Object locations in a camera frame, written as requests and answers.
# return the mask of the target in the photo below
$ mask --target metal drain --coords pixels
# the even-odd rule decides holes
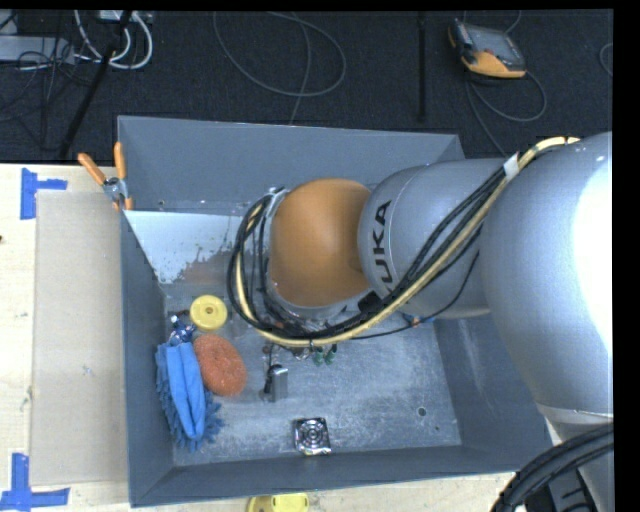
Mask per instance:
[[[329,429],[324,418],[300,419],[294,422],[296,448],[305,455],[331,453]]]

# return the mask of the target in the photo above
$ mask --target yellow cable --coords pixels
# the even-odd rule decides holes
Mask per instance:
[[[567,143],[575,142],[576,140],[568,140],[564,137],[553,137],[550,139],[546,139],[544,141],[539,142],[534,145],[525,154],[518,159],[518,170],[519,173],[522,169],[524,169],[532,160],[538,155],[541,151],[548,149],[553,146],[565,145]],[[342,341],[346,341],[351,339],[358,334],[370,329],[371,327],[377,325],[378,323],[385,320],[395,311],[397,311],[400,307],[406,304],[414,295],[416,295],[422,288],[424,288],[429,282],[433,280],[436,276],[440,268],[444,265],[444,263],[458,250],[459,247],[467,240],[467,238],[473,233],[473,231],[480,225],[482,220],[486,217],[487,213],[491,206],[498,199],[502,191],[507,186],[508,180],[505,178],[498,184],[498,186],[494,189],[491,195],[487,198],[484,204],[480,207],[480,209],[476,212],[476,214],[469,220],[466,226],[462,229],[458,236],[453,240],[451,245],[445,249],[445,251],[440,255],[440,257],[434,262],[434,264],[429,267],[411,286],[407,288],[396,300],[394,300],[391,304],[389,304],[382,311],[378,312],[374,317],[370,318],[368,321],[363,322],[357,327],[350,329],[349,331],[343,332],[341,334],[337,334],[334,336],[330,336],[328,338],[314,339],[313,344],[317,347],[332,345],[335,343],[340,343]],[[254,220],[255,214],[252,213],[251,221]],[[238,290],[238,302],[242,308],[242,311],[249,317],[251,320],[257,321],[257,319],[252,314],[248,303],[247,298],[244,294],[244,286],[242,282],[242,272],[241,272],[241,264],[242,264],[242,253],[239,252],[236,256],[236,288]],[[293,339],[293,338],[285,338],[282,336],[278,336],[277,334],[273,334],[269,331],[265,331],[263,329],[256,329],[256,331],[264,336],[265,338],[273,341],[282,346],[292,347],[292,348],[305,348],[309,346],[309,340],[302,339]],[[313,333],[309,333],[309,338],[313,338]]]

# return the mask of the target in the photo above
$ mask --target orange handle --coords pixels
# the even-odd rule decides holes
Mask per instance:
[[[98,168],[96,163],[89,155],[87,155],[86,153],[78,153],[78,162],[82,164],[82,166],[87,170],[87,172],[91,175],[91,177],[98,185],[104,185],[104,182],[107,181],[107,177]]]
[[[118,179],[125,179],[127,177],[127,167],[124,164],[124,153],[122,152],[121,142],[116,142],[113,146],[113,159],[115,160]]]

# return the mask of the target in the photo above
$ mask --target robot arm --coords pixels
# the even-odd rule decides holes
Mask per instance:
[[[611,146],[611,133],[549,139],[507,163],[406,169],[370,194],[345,183],[322,183],[315,198],[270,194],[238,233],[229,296],[266,338],[292,349],[346,341],[396,311],[490,313],[561,439],[593,430],[613,421]],[[303,218],[320,226],[300,244]],[[248,296],[243,254],[270,220],[271,259],[259,265],[271,291],[264,315]],[[362,307],[365,296],[374,300]],[[354,301],[361,307],[344,318]],[[612,468],[602,459],[585,472],[602,511]]]

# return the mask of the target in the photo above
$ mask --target yellow object at edge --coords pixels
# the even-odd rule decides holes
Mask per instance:
[[[249,500],[247,512],[307,512],[309,498],[303,492],[257,496]]]

